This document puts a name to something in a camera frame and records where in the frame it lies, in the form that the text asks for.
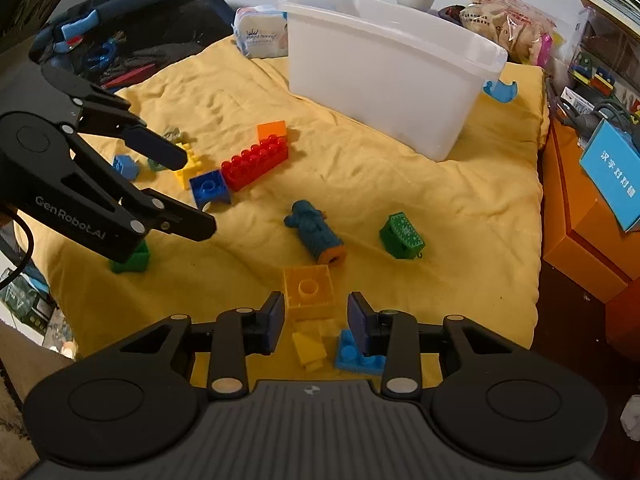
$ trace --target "dark cloth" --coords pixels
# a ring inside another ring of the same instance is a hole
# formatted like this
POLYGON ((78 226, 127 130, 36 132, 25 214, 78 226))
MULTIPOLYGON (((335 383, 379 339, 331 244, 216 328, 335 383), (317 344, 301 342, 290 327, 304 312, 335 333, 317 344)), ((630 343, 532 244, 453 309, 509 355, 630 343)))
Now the dark cloth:
POLYGON ((203 48, 197 43, 167 43, 151 48, 143 48, 136 50, 130 56, 116 57, 113 64, 104 71, 100 76, 100 83, 104 84, 111 79, 120 77, 130 70, 154 64, 158 68, 163 69, 177 61, 194 56, 203 51, 203 48))

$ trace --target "baby wipes package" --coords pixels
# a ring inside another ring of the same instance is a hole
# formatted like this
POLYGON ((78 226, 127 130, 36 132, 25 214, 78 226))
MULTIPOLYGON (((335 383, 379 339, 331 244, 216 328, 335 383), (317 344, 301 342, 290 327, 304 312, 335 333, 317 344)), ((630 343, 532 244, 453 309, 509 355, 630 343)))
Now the baby wipes package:
POLYGON ((242 7, 234 20, 236 43, 249 57, 282 57, 289 54, 287 13, 275 6, 242 7))

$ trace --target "blue box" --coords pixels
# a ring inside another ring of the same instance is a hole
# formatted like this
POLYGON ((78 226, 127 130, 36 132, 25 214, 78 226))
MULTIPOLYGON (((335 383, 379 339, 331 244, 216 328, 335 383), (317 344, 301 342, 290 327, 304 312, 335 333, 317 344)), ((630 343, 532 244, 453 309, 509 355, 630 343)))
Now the blue box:
POLYGON ((382 375, 385 362, 386 357, 383 355, 364 357, 356 346, 351 330, 342 330, 340 332, 338 348, 335 352, 335 368, 356 372, 357 374, 382 375))
POLYGON ((631 136, 602 120, 580 158, 625 232, 640 229, 640 154, 631 136))
POLYGON ((231 195, 220 170, 211 171, 189 180, 196 207, 202 211, 209 202, 220 200, 231 204, 231 195))

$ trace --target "transparent plastic container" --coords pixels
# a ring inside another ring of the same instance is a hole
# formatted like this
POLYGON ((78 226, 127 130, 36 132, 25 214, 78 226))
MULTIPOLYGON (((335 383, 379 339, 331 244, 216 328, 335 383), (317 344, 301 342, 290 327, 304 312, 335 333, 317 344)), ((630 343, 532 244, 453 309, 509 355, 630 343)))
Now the transparent plastic container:
POLYGON ((289 89, 433 160, 447 158, 507 52, 419 10, 380 0, 281 0, 289 89))

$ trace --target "colorful toy blocks on shelf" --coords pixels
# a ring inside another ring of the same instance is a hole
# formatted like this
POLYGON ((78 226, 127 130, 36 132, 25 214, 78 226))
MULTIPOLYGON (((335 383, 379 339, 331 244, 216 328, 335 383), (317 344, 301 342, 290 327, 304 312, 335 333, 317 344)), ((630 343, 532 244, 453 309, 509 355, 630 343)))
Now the colorful toy blocks on shelf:
POLYGON ((596 69, 596 75, 591 79, 591 86, 600 92, 604 97, 613 94, 613 87, 616 85, 615 78, 602 67, 596 69))
POLYGON ((113 158, 113 168, 127 180, 135 180, 138 176, 138 165, 129 155, 116 155, 113 158))
POLYGON ((184 165, 184 168, 174 171, 174 175, 182 185, 182 188, 187 191, 189 190, 189 181, 202 172, 202 162, 193 152, 190 144, 182 144, 178 142, 176 146, 179 146, 187 152, 187 163, 184 165))
POLYGON ((149 248, 146 242, 142 240, 125 263, 120 264, 110 260, 110 267, 116 274, 120 274, 121 272, 145 272, 149 264, 149 257, 149 248))
POLYGON ((335 315, 334 286, 326 265, 284 269, 287 315, 293 320, 335 315))
POLYGON ((287 138, 287 123, 285 121, 276 121, 274 123, 258 124, 258 142, 266 140, 272 135, 276 137, 287 138))
POLYGON ((351 330, 342 330, 338 338, 334 367, 357 374, 382 375, 386 357, 376 355, 364 357, 353 339, 351 330))
POLYGON ((413 260, 420 255, 425 243, 404 213, 390 215, 380 229, 380 239, 386 252, 399 260, 413 260))
POLYGON ((226 202, 231 204, 231 195, 220 170, 196 176, 189 181, 196 207, 201 211, 209 202, 226 202))
POLYGON ((254 144, 250 150, 242 150, 231 161, 222 163, 222 175, 232 191, 240 191, 261 175, 289 158, 287 140, 275 135, 254 144))
POLYGON ((347 257, 342 240, 324 221, 324 213, 307 200, 298 200, 284 225, 298 230, 298 237, 320 265, 336 266, 347 257))
POLYGON ((315 332, 294 332, 291 335, 300 365, 307 372, 315 372, 326 363, 326 349, 318 330, 315 332))

